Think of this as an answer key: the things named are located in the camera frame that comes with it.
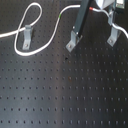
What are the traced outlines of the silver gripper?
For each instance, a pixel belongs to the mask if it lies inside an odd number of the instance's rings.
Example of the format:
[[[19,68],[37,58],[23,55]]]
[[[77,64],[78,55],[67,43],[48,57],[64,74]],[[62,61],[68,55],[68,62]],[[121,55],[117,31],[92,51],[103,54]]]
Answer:
[[[78,12],[78,15],[76,18],[76,22],[74,25],[74,32],[78,36],[80,36],[82,34],[83,27],[85,24],[85,20],[86,20],[91,2],[92,2],[92,0],[82,0],[82,2],[81,2],[79,12]],[[114,2],[117,2],[120,5],[123,4],[123,0],[95,0],[95,2],[100,9],[104,9]],[[113,22],[114,22],[114,10],[109,9],[108,23],[112,24]]]

